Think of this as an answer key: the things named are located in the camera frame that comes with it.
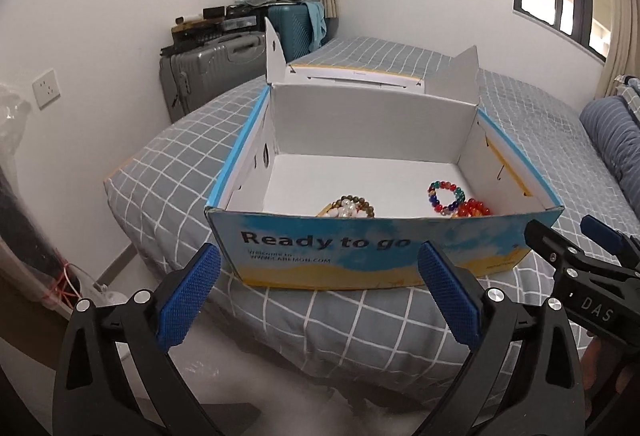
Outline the yellow amber bead piece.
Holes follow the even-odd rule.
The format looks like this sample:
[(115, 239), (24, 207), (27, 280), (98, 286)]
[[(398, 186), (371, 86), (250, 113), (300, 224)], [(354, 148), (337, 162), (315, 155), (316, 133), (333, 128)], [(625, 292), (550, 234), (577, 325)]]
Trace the yellow amber bead piece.
[(337, 201), (331, 202), (329, 204), (326, 204), (326, 206), (324, 208), (322, 208), (321, 211), (318, 212), (316, 217), (323, 217), (328, 211), (330, 211), (331, 209), (337, 208)]

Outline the blue striped pillow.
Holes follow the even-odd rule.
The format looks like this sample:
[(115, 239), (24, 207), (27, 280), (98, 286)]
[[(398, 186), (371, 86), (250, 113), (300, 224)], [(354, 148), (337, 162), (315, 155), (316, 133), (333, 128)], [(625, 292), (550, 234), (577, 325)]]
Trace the blue striped pillow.
[(593, 100), (579, 116), (627, 202), (639, 214), (639, 122), (621, 96)]

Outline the grey checked folded quilt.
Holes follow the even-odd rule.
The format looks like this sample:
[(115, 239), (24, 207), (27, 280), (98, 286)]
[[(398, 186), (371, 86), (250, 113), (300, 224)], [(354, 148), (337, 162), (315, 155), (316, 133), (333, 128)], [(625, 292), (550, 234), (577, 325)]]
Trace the grey checked folded quilt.
[(626, 103), (629, 112), (640, 122), (640, 80), (638, 77), (626, 77), (617, 87), (617, 94)]

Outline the beige right curtain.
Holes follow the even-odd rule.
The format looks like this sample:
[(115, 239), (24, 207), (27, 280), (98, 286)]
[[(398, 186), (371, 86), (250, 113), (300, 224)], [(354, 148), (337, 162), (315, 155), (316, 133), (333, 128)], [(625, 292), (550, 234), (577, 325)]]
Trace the beige right curtain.
[(612, 34), (594, 97), (613, 96), (618, 75), (639, 75), (639, 0), (612, 0)]

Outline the blue yellow cardboard box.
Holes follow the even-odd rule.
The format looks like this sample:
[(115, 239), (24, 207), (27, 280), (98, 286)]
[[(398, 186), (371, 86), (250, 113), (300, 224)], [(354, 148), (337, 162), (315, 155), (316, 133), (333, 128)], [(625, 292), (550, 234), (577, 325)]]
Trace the blue yellow cardboard box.
[(562, 214), (480, 108), (475, 48), (421, 79), (290, 65), (273, 28), (266, 41), (266, 87), (204, 209), (244, 283), (415, 286), (424, 242), (476, 275), (505, 271), (527, 255), (526, 225)]

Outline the teal cloth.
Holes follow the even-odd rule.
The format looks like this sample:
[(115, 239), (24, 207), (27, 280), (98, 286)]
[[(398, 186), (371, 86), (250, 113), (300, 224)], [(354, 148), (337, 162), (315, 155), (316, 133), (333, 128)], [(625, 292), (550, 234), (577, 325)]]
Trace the teal cloth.
[(305, 1), (309, 21), (311, 24), (311, 40), (309, 51), (314, 52), (322, 46), (322, 41), (326, 38), (328, 28), (326, 27), (326, 10), (320, 1)]

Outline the grey suitcase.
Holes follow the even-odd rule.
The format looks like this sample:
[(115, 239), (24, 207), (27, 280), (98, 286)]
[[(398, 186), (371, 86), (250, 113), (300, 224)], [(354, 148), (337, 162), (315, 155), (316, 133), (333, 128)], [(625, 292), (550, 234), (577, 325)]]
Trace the grey suitcase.
[(170, 121), (266, 73), (263, 32), (224, 35), (186, 52), (160, 57), (160, 84)]

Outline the teal suitcase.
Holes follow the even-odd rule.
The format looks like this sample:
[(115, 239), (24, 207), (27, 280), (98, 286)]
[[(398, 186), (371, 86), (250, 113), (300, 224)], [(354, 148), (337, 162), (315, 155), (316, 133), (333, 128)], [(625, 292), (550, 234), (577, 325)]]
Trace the teal suitcase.
[(311, 24), (303, 2), (274, 4), (267, 11), (267, 18), (279, 36), (288, 63), (310, 53)]

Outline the white wall socket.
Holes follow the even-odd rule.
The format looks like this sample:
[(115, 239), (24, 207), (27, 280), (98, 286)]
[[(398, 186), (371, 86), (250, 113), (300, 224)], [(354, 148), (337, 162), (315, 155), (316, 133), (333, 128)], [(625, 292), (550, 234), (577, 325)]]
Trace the white wall socket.
[(43, 110), (61, 96), (58, 78), (53, 68), (32, 82), (32, 92), (39, 110)]

